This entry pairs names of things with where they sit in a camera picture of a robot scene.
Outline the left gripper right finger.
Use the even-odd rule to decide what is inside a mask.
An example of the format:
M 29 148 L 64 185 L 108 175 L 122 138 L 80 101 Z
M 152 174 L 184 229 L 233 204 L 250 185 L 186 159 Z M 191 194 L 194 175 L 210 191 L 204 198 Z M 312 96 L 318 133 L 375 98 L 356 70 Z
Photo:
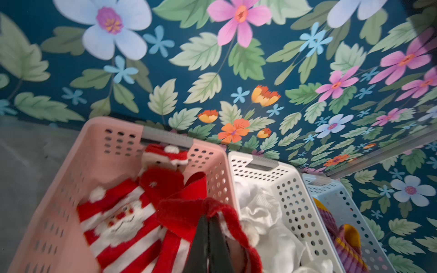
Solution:
M 208 222 L 208 243 L 208 272 L 234 273 L 231 255 L 218 216 L 212 217 Z

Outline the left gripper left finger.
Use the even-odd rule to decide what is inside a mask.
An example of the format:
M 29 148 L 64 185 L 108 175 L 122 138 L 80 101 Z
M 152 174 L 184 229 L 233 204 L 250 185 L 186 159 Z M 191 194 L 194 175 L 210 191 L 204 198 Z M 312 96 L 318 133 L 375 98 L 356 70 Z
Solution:
M 209 224 L 206 216 L 198 222 L 183 273 L 207 273 L 209 255 Z

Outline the red white striped sock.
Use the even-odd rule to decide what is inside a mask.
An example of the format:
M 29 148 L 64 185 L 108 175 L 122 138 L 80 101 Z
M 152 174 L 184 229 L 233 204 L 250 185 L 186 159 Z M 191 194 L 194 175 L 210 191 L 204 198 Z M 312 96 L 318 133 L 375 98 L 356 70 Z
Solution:
M 80 227 L 103 273 L 181 273 L 190 244 L 176 242 L 132 179 L 96 187 L 77 207 Z

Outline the red santa sock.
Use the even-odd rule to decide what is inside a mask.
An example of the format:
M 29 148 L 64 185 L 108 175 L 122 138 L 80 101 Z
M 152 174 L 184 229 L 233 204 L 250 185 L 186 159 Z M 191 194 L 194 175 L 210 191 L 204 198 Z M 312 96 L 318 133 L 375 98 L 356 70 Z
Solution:
M 149 144 L 141 157 L 138 179 L 153 206 L 184 186 L 183 172 L 188 164 L 188 152 L 177 146 Z

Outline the maroon sock yellow toe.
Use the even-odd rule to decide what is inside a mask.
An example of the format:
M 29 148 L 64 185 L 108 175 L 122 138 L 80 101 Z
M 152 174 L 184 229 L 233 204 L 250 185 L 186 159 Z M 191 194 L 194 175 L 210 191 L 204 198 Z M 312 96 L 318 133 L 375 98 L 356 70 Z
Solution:
M 357 229 L 349 224 L 338 226 L 332 213 L 319 200 L 314 199 L 314 203 L 346 273 L 368 273 L 369 267 L 362 257 Z

